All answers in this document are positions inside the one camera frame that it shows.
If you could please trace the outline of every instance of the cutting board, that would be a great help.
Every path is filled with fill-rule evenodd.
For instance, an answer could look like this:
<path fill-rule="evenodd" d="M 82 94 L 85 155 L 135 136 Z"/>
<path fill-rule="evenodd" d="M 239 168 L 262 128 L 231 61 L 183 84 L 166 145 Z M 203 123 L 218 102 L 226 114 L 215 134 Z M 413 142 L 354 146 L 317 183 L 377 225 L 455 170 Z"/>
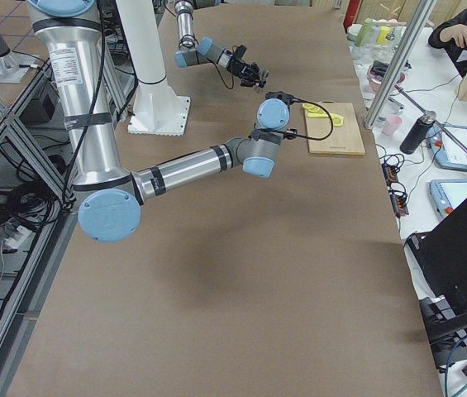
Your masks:
<path fill-rule="evenodd" d="M 331 113 L 337 113 L 344 117 L 341 127 L 334 127 L 332 134 L 324 141 L 308 140 L 308 151 L 313 154 L 332 155 L 364 155 L 365 148 L 358 122 L 356 121 L 355 109 L 352 103 L 320 103 Z M 321 138 L 328 134 L 331 123 L 328 117 L 307 117 L 304 111 L 307 135 Z"/>

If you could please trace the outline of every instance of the black bottle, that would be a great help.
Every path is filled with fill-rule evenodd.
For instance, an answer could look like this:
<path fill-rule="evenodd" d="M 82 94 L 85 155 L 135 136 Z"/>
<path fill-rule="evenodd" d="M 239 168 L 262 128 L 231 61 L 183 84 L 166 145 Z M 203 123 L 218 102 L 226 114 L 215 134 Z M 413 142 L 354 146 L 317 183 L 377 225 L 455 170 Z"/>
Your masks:
<path fill-rule="evenodd" d="M 400 144 L 400 151 L 407 155 L 411 155 L 426 138 L 428 130 L 433 126 L 437 115 L 433 111 L 426 110 L 424 114 L 419 117 L 412 129 Z"/>

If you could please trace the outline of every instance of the cup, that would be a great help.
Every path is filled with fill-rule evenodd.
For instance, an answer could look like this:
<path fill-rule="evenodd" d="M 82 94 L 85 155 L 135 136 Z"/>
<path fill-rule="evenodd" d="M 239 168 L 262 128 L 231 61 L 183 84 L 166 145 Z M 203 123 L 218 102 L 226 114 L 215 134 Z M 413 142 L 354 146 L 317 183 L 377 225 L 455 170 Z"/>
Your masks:
<path fill-rule="evenodd" d="M 391 136 L 392 134 L 397 131 L 397 129 L 402 124 L 402 118 L 397 116 L 396 114 L 390 114 L 386 117 L 384 125 L 382 126 L 382 133 L 384 135 Z"/>

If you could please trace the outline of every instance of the blue joint cap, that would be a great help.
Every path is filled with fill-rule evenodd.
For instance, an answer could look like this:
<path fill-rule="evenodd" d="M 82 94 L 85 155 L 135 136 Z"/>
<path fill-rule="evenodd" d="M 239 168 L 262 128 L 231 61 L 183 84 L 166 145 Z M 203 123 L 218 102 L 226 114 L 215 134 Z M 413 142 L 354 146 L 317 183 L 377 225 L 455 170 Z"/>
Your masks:
<path fill-rule="evenodd" d="M 27 0 L 34 8 L 52 17 L 76 17 L 89 10 L 95 0 Z"/>
<path fill-rule="evenodd" d="M 264 128 L 279 129 L 285 127 L 289 120 L 288 106 L 277 98 L 266 99 L 257 111 L 257 121 Z"/>
<path fill-rule="evenodd" d="M 176 51 L 174 53 L 174 61 L 179 68 L 187 68 L 187 62 L 185 62 L 182 51 Z"/>
<path fill-rule="evenodd" d="M 90 194 L 79 207 L 79 225 L 87 236 L 99 242 L 119 242 L 129 237 L 140 223 L 136 198 L 120 189 Z"/>
<path fill-rule="evenodd" d="M 275 162 L 268 157 L 248 157 L 242 164 L 242 170 L 247 174 L 252 174 L 260 178 L 268 179 Z"/>
<path fill-rule="evenodd" d="M 212 45 L 213 45 L 213 39 L 211 37 L 205 36 L 204 38 L 200 40 L 200 45 L 197 47 L 197 51 L 199 54 L 206 56 L 206 54 L 211 49 Z"/>

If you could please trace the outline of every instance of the label on robot arm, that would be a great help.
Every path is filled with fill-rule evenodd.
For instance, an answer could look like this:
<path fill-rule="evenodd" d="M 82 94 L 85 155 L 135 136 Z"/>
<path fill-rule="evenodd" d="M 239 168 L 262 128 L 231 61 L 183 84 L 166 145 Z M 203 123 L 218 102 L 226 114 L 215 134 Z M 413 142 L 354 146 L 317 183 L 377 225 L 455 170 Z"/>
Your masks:
<path fill-rule="evenodd" d="M 83 83 L 81 68 L 75 48 L 62 48 L 50 52 L 51 66 L 57 87 Z"/>

